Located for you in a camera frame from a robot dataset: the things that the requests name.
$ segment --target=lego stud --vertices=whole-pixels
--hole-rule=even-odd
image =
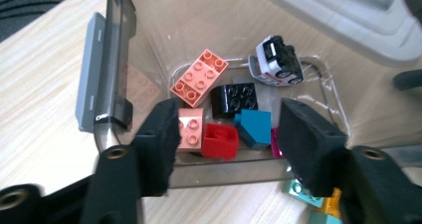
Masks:
[[[217,59],[217,60],[215,60],[214,65],[217,68],[221,68],[223,66],[223,61],[221,61],[221,59]]]
[[[228,92],[229,92],[229,95],[231,97],[236,97],[237,94],[238,94],[238,88],[237,88],[237,86],[230,86]]]
[[[255,107],[255,105],[257,104],[257,102],[255,101],[255,99],[253,99],[253,98],[248,98],[246,101],[245,101],[245,107],[248,109],[248,110],[251,110],[251,109],[253,109],[254,107]]]
[[[199,62],[195,63],[195,65],[193,65],[193,69],[195,69],[196,71],[202,70],[202,64]]]
[[[208,72],[205,73],[205,76],[208,79],[213,79],[214,78],[214,72],[213,71],[208,71]]]
[[[196,94],[195,94],[195,92],[188,92],[188,93],[187,93],[187,98],[188,98],[189,100],[195,100],[195,98],[196,98]]]
[[[301,193],[301,192],[303,191],[302,186],[301,186],[299,183],[295,183],[295,184],[293,185],[293,190],[294,190],[296,193]]]
[[[187,137],[187,142],[190,145],[196,145],[198,143],[198,138],[195,135],[191,134]]]
[[[134,103],[136,104],[137,107],[143,108],[144,106],[146,106],[147,99],[148,98],[145,96],[139,96],[138,98],[136,98]]]
[[[109,151],[106,154],[106,158],[108,159],[118,159],[127,154],[127,150],[124,148],[116,148],[114,150]]]
[[[240,101],[238,99],[232,99],[230,101],[230,108],[234,111],[238,110],[240,107]]]
[[[190,128],[194,129],[198,127],[199,122],[196,119],[191,119],[188,125]]]
[[[140,81],[138,81],[139,86],[144,86],[148,83],[147,79],[141,78]]]
[[[184,78],[186,79],[186,81],[192,81],[192,79],[193,79],[193,74],[192,73],[186,73],[185,75],[184,75]]]
[[[207,59],[207,60],[208,59],[211,59],[212,58],[212,54],[210,52],[205,52],[204,53],[204,58]]]
[[[202,89],[205,88],[205,83],[204,83],[204,81],[199,81],[195,84],[195,86],[196,86],[197,89],[202,90]]]
[[[4,211],[20,205],[28,197],[28,191],[18,189],[0,197],[0,211]]]
[[[183,83],[177,83],[176,86],[174,86],[174,88],[178,91],[178,92],[182,92],[184,89],[184,84]]]
[[[249,96],[252,93],[253,90],[254,89],[252,89],[252,86],[251,85],[246,85],[243,88],[243,91],[242,92],[243,92],[244,95]]]
[[[155,94],[155,88],[153,86],[149,86],[146,91],[149,95]]]

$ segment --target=gray floor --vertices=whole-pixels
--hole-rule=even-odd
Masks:
[[[0,42],[63,0],[0,0]]]

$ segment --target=red lego brick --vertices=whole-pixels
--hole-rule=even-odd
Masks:
[[[207,123],[205,126],[202,155],[232,160],[239,148],[239,136],[231,124]]]
[[[205,50],[177,80],[171,91],[193,108],[197,108],[210,93],[229,63]]]

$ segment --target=toy car wheel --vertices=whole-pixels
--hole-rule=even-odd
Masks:
[[[280,45],[284,43],[283,38],[281,36],[274,36],[272,39],[275,44]]]
[[[301,83],[302,81],[303,81],[302,78],[294,78],[294,79],[289,80],[289,84],[295,85],[295,84]]]
[[[292,46],[286,46],[286,49],[287,49],[290,53],[292,53],[292,54],[294,54],[294,53],[295,53],[295,48],[294,48],[294,47],[292,47]]]
[[[279,71],[279,72],[276,73],[276,77],[282,79],[282,78],[288,77],[291,74],[292,74],[292,72],[290,72],[290,71]]]

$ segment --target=lego brick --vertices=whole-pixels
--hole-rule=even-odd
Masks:
[[[191,107],[197,108],[208,97],[228,65],[207,49],[170,90]]]
[[[258,100],[253,83],[223,85],[211,91],[214,118],[233,117],[241,110],[258,110]]]
[[[159,95],[158,87],[131,65],[127,66],[126,97],[141,112],[150,111]]]
[[[242,110],[235,115],[234,125],[238,127],[239,136],[250,148],[264,149],[271,145],[269,112]]]
[[[340,218],[340,211],[338,208],[338,201],[340,196],[341,191],[338,188],[335,188],[332,197],[325,198],[323,200],[322,207],[318,208],[316,211]]]
[[[311,196],[296,179],[286,181],[283,192],[314,207],[322,207],[323,198]]]
[[[179,152],[200,152],[202,147],[203,109],[179,109]]]
[[[309,224],[342,224],[340,219],[321,213],[321,212],[316,212],[316,211],[313,211],[311,213],[310,221],[308,223]]]
[[[277,137],[279,129],[277,127],[271,128],[271,150],[273,151],[274,158],[283,158],[285,157],[277,146]]]
[[[205,125],[203,156],[231,160],[236,157],[238,148],[239,136],[235,126],[219,123]]]

